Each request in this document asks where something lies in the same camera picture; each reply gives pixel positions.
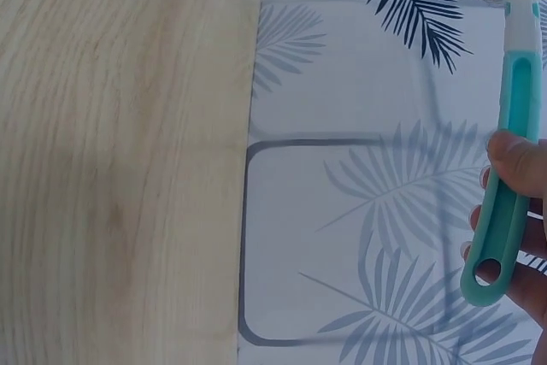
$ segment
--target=finger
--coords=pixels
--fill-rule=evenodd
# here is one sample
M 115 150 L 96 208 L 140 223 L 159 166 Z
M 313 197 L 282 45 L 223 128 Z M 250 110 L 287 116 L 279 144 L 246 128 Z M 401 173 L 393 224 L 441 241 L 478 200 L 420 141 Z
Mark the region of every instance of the finger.
M 543 331 L 539 337 L 538 347 L 533 353 L 531 365 L 545 365 L 547 363 L 547 331 Z
M 527 197 L 542 198 L 547 187 L 547 145 L 533 144 L 511 132 L 496 132 L 488 157 L 500 179 Z
M 490 166 L 486 166 L 482 169 L 480 172 L 480 186 L 484 189 L 486 189 L 486 185 L 488 184 L 488 178 L 490 177 Z M 537 215 L 543 215 L 544 214 L 544 200 L 541 198 L 531 198 L 530 199 L 530 207 L 528 208 L 531 213 L 537 214 Z
M 469 245 L 462 246 L 463 259 L 467 259 Z M 495 262 L 480 264 L 477 275 L 491 284 L 499 276 L 499 266 Z M 541 327 L 545 324 L 547 313 L 547 276 L 538 270 L 519 262 L 515 265 L 513 278 L 509 283 L 507 296 L 524 309 Z
M 469 216 L 469 224 L 473 231 L 479 222 L 480 206 L 475 208 Z M 544 222 L 537 218 L 528 217 L 526 229 L 522 236 L 521 250 L 547 259 L 547 239 L 545 238 Z

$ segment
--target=teal handle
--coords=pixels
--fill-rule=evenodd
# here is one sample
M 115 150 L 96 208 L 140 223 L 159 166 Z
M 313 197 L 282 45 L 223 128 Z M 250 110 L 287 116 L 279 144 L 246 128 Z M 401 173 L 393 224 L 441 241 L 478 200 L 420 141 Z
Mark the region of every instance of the teal handle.
M 499 129 L 538 141 L 542 59 L 538 53 L 510 51 L 503 58 Z M 512 191 L 492 169 L 471 250 L 461 278 L 467 301 L 476 306 L 497 302 L 507 291 L 515 270 L 530 199 Z M 500 274 L 492 284 L 479 284 L 475 273 L 495 260 Z

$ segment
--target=dark blue palm leaf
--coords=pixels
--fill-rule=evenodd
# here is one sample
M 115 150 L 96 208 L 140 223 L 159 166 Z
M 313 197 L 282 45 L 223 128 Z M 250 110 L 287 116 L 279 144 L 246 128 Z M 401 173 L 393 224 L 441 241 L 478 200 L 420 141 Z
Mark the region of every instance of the dark blue palm leaf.
M 364 299 L 304 275 L 363 305 L 363 310 L 344 315 L 319 331 L 349 328 L 339 361 L 352 352 L 356 365 L 393 364 L 395 358 L 402 364 L 493 365 L 531 358 L 523 352 L 530 341 L 512 335 L 516 326 L 512 314 L 498 315 L 499 305 L 477 308 L 465 301 L 457 284 L 460 269 L 433 280 L 434 264 L 420 272 L 417 258 L 408 265 L 401 262 L 400 250 L 395 250 L 391 260 L 383 250 L 371 255 L 370 237 L 363 242 L 358 268 Z
M 266 5 L 260 13 L 256 40 L 253 96 L 281 85 L 282 73 L 300 74 L 300 66 L 320 55 L 325 33 L 315 29 L 323 22 L 308 6 Z
M 524 263 L 528 267 L 537 269 L 542 274 L 547 274 L 547 261 L 543 258 L 526 253 Z
M 389 257 L 396 248 L 411 256 L 409 236 L 437 248 L 450 241 L 451 228 L 468 229 L 469 210 L 484 194 L 479 171 L 485 154 L 476 124 L 449 123 L 428 132 L 418 121 L 406 137 L 397 127 L 390 145 L 381 138 L 376 146 L 350 148 L 338 164 L 324 165 L 331 184 L 362 201 L 343 215 L 364 210 L 364 233 L 376 232 Z
M 456 66 L 454 56 L 468 53 L 460 39 L 461 32 L 444 21 L 462 18 L 456 0 L 376 0 L 376 14 L 385 12 L 382 27 L 391 29 L 397 36 L 403 36 L 404 44 L 410 49 L 416 35 L 421 36 L 421 56 L 427 50 L 433 63 L 440 66 L 444 61 L 451 73 Z

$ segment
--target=light wood grain surface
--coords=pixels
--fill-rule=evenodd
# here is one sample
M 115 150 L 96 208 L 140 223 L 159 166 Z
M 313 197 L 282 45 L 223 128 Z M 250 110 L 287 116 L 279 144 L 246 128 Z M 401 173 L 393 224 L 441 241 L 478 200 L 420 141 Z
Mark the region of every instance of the light wood grain surface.
M 0 0 L 0 363 L 233 365 L 260 0 Z

